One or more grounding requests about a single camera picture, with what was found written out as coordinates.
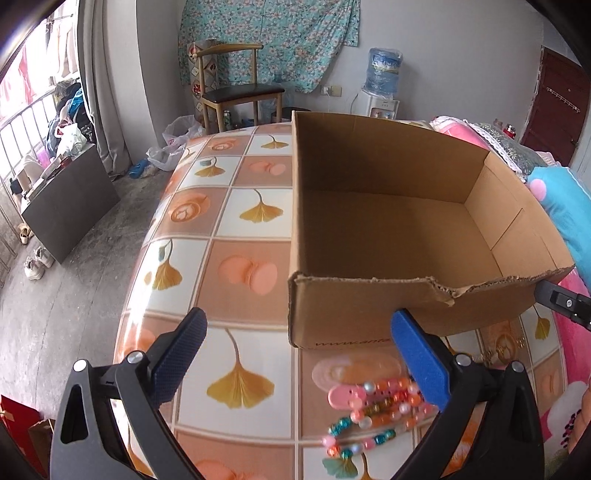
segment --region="chair leg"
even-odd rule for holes
[[[283,117],[283,115],[281,114],[282,113],[281,112],[281,110],[282,110],[282,107],[281,107],[282,97],[283,97],[283,94],[282,93],[280,93],[279,95],[277,95],[277,118],[275,118],[275,123],[278,123],[278,124],[281,123],[282,117]]]
[[[258,102],[252,103],[252,119],[255,122],[255,125],[258,125]]]
[[[217,125],[220,129],[220,132],[226,131],[226,125],[223,123],[223,105],[218,103],[216,105],[216,113],[217,113]]]
[[[203,102],[201,102],[201,105],[203,107],[203,123],[205,124],[205,133],[206,135],[210,135],[211,131],[209,129],[209,112],[207,111],[207,105],[205,105]]]

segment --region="wooden chair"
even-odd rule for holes
[[[253,118],[255,125],[258,125],[258,102],[260,100],[276,99],[277,122],[281,122],[281,96],[285,89],[278,85],[265,85],[256,82],[256,51],[262,49],[258,43],[226,43],[206,48],[197,52],[197,66],[199,68],[199,87],[201,88],[201,104],[203,105],[203,121],[205,131],[209,134],[209,117],[207,107],[214,108],[217,113],[217,123],[220,132],[225,132],[226,127],[223,121],[223,111],[232,105],[252,102]],[[251,82],[244,85],[232,85],[221,87],[210,92],[205,91],[205,75],[203,73],[203,57],[207,55],[218,55],[239,50],[252,50],[251,54]]]

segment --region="blue plush toy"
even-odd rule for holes
[[[536,167],[527,184],[560,232],[579,276],[591,290],[591,193],[567,167]]]

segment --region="silver bolt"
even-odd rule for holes
[[[511,368],[517,372],[517,373],[522,373],[523,370],[525,370],[525,367],[523,366],[523,364],[521,362],[511,362]]]
[[[472,363],[472,359],[464,353],[460,353],[459,355],[456,355],[456,363],[463,367],[467,367]]]
[[[74,362],[74,372],[82,372],[86,368],[86,360],[76,360]]]
[[[127,361],[130,364],[138,364],[142,361],[142,358],[144,357],[144,353],[140,352],[139,350],[136,350],[135,352],[131,352],[128,356],[127,356]]]

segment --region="gray curtain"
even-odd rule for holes
[[[96,146],[108,173],[123,173],[131,159],[106,64],[103,37],[105,0],[80,0],[78,11],[78,64],[84,102],[96,130]]]

